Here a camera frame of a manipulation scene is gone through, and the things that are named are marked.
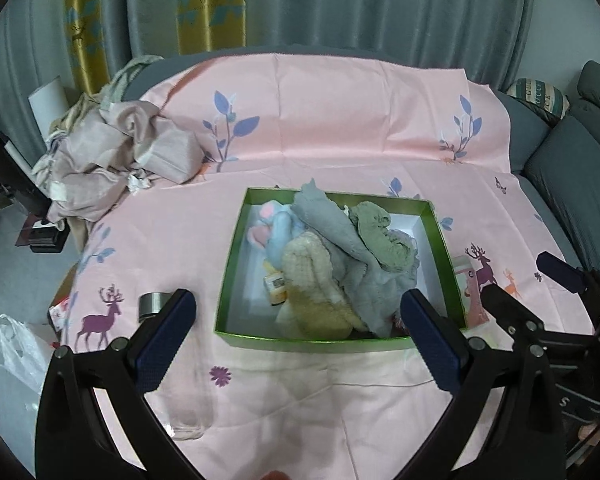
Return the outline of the light blue plush toy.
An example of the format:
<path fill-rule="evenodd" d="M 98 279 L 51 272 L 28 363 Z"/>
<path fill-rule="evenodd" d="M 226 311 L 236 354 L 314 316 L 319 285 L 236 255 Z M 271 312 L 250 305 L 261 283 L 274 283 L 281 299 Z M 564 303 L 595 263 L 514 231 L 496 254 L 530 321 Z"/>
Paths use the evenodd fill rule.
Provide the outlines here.
<path fill-rule="evenodd" d="M 282 270 L 286 245 L 306 230 L 306 225 L 291 210 L 277 200 L 264 203 L 256 223 L 247 230 L 247 240 L 265 252 L 265 259 L 275 270 Z"/>

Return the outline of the glass jar metal lid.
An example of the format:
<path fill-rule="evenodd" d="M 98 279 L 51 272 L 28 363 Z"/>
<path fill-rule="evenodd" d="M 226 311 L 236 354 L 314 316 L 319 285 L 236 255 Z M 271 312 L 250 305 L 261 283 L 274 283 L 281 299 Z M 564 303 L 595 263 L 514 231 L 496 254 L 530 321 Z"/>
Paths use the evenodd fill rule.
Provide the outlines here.
<path fill-rule="evenodd" d="M 156 316 L 170 300 L 170 292 L 146 292 L 138 298 L 138 322 L 143 323 L 148 318 Z"/>

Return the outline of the grey fluffy towel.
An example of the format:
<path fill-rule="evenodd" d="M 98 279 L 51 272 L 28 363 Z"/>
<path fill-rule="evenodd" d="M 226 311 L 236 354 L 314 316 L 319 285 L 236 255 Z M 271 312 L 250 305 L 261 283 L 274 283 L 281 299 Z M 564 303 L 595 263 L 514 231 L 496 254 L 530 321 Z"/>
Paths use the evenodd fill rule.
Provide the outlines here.
<path fill-rule="evenodd" d="M 367 331 L 387 338 L 404 292 L 417 284 L 419 258 L 411 272 L 385 271 L 365 247 L 349 218 L 352 207 L 341 208 L 311 181 L 294 196 L 291 210 L 323 242 L 332 259 L 334 278 Z"/>

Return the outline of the olive green towel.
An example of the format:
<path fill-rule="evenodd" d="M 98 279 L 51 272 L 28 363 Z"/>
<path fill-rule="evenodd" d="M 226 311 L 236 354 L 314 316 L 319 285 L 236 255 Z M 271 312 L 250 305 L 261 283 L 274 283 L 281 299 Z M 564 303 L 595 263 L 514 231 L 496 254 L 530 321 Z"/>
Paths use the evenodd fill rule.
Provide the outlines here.
<path fill-rule="evenodd" d="M 384 208 L 366 200 L 350 209 L 349 218 L 385 271 L 411 272 L 416 268 L 417 252 L 411 237 L 390 228 L 390 214 Z"/>

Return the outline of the pink deer print tablecloth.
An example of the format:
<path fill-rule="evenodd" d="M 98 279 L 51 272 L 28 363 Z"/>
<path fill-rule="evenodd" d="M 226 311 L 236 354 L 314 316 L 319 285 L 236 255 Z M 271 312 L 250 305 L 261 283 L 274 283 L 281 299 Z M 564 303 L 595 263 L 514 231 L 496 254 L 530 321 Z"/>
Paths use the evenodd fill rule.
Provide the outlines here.
<path fill-rule="evenodd" d="M 201 403 L 206 432 L 182 452 L 210 479 L 271 470 L 295 479 L 388 479 L 448 403 L 413 350 L 291 353 L 248 350 L 214 330 L 222 278 L 248 188 L 420 196 L 453 221 L 453 256 L 470 246 L 498 284 L 552 330 L 585 334 L 581 300 L 536 278 L 539 252 L 556 252 L 547 214 L 529 202 L 509 159 L 509 118 L 462 70 L 416 70 L 327 56 L 217 58 L 146 93 L 160 114 L 196 136 L 209 159 L 194 180 L 158 180 L 93 226 L 62 339 L 95 349 L 83 319 L 120 315 L 110 337 L 137 324 L 146 292 L 191 290 L 198 318 L 176 368 L 178 390 Z"/>

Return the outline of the grey sofa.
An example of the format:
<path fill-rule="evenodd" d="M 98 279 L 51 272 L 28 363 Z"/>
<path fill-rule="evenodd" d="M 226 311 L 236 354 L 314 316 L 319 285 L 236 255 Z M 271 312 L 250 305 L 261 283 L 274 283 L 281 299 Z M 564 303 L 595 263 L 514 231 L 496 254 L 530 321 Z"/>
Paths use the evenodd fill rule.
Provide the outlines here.
<path fill-rule="evenodd" d="M 509 114 L 509 159 L 524 194 L 572 266 L 600 270 L 600 63 L 558 117 L 497 91 Z"/>

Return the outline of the cream yellow fluffy cloth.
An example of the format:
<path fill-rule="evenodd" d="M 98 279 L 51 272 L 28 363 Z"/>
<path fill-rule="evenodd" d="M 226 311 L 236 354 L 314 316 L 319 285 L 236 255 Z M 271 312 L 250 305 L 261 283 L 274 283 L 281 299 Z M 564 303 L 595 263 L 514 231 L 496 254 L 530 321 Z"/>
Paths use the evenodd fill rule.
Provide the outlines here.
<path fill-rule="evenodd" d="M 343 340 L 366 325 L 334 279 L 332 259 L 321 239 L 306 231 L 291 240 L 282 255 L 287 299 L 276 325 L 289 339 Z"/>

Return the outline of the white plastic bag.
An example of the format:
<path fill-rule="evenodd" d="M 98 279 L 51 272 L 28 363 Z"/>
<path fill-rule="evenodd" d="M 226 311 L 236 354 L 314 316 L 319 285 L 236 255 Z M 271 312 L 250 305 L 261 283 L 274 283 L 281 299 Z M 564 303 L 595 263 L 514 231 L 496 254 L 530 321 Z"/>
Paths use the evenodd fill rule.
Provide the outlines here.
<path fill-rule="evenodd" d="M 36 412 L 53 347 L 30 326 L 0 314 L 0 408 Z"/>

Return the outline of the striped cushion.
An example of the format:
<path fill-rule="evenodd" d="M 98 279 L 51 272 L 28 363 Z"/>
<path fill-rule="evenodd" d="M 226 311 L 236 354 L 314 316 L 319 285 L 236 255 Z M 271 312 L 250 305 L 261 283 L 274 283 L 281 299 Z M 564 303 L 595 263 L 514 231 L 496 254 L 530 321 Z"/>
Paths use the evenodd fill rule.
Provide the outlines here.
<path fill-rule="evenodd" d="M 562 90 L 537 79 L 518 78 L 509 86 L 506 94 L 550 125 L 562 120 L 570 107 Z"/>

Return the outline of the crumpled beige pink cloth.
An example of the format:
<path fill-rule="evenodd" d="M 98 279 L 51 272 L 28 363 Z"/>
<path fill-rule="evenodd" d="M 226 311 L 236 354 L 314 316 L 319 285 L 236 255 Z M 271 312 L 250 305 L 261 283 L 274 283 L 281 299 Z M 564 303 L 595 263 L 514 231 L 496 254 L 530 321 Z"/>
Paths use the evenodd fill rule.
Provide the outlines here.
<path fill-rule="evenodd" d="M 47 129 L 47 151 L 32 169 L 50 199 L 49 222 L 99 221 L 125 192 L 151 187 L 157 176 L 182 184 L 198 174 L 204 151 L 189 133 L 148 101 L 124 92 L 158 55 L 132 58 L 99 92 L 84 92 Z"/>

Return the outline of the grey curtain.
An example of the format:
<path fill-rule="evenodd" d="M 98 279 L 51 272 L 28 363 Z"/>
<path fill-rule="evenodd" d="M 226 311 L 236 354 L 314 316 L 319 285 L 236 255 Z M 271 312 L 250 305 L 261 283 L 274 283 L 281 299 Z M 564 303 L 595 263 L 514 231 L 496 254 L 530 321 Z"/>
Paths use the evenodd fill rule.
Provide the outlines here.
<path fill-rule="evenodd" d="M 375 51 L 417 67 L 461 68 L 496 88 L 514 78 L 532 0 L 246 0 L 242 47 Z M 0 132 L 28 162 L 44 151 L 30 94 L 59 79 L 72 98 L 65 0 L 0 0 Z"/>

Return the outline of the yellow patterned curtain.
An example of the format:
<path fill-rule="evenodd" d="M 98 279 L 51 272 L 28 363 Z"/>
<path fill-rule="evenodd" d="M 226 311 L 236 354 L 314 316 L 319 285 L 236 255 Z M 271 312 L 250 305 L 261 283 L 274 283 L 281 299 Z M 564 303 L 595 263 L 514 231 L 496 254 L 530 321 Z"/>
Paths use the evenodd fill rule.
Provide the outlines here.
<path fill-rule="evenodd" d="M 131 58 L 241 47 L 246 0 L 65 0 L 76 85 L 93 93 Z"/>

